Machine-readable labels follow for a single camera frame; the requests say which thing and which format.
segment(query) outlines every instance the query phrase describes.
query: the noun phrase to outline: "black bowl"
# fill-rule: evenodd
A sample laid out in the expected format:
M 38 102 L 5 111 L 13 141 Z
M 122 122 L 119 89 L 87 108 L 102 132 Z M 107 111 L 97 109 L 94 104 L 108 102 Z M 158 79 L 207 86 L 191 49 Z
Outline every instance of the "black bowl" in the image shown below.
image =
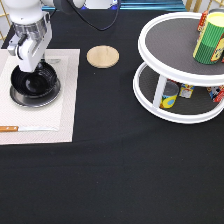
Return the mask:
M 54 68 L 40 62 L 33 73 L 23 72 L 17 66 L 11 75 L 12 86 L 25 97 L 39 98 L 47 95 L 57 82 Z

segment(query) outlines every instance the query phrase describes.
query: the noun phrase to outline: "can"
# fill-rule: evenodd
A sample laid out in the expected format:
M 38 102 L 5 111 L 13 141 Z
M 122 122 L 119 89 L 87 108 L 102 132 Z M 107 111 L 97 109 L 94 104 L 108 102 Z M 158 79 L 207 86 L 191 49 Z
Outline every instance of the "can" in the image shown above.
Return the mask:
M 203 64 L 215 64 L 224 50 L 224 13 L 208 14 L 193 57 Z
M 160 108 L 171 108 L 177 98 L 179 87 L 172 81 L 167 81 L 160 103 Z

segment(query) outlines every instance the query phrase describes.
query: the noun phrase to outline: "white shelf tier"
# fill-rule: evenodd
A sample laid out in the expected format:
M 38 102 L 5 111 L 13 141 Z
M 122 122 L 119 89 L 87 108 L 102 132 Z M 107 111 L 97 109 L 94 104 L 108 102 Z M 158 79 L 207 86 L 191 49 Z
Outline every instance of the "white shelf tier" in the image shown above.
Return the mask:
M 195 86 L 223 85 L 223 63 L 203 65 L 193 58 L 200 17 L 200 13 L 178 12 L 151 20 L 139 37 L 140 55 L 147 65 L 166 78 Z
M 153 106 L 153 99 L 158 79 L 159 74 L 154 72 L 144 62 L 136 71 L 133 80 L 133 88 L 135 96 L 141 105 L 146 110 L 160 118 L 183 124 L 200 123 L 216 117 L 224 108 L 224 100 L 220 103 L 212 102 L 205 87 L 196 87 L 192 94 L 192 98 L 190 99 L 178 97 L 176 103 L 170 109 L 156 108 Z M 144 86 L 140 88 L 140 81 L 141 86 L 144 85 L 142 82 L 145 82 L 145 89 L 148 89 L 149 93 L 141 90 Z

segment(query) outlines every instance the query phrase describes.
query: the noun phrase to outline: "round wooden disc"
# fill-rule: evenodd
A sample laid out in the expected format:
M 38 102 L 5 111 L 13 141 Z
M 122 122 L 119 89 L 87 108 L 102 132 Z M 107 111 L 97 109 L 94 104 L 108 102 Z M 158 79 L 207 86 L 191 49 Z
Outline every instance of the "round wooden disc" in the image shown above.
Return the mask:
M 97 68 L 109 68 L 119 60 L 119 53 L 109 46 L 97 46 L 87 53 L 87 61 Z

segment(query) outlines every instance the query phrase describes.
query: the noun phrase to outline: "yellow canister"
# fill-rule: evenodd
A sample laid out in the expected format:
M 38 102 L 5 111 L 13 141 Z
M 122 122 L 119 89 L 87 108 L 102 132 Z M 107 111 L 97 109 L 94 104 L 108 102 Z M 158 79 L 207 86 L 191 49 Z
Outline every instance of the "yellow canister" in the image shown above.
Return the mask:
M 160 108 L 171 108 L 176 101 L 178 93 L 178 85 L 172 81 L 167 81 L 160 103 Z

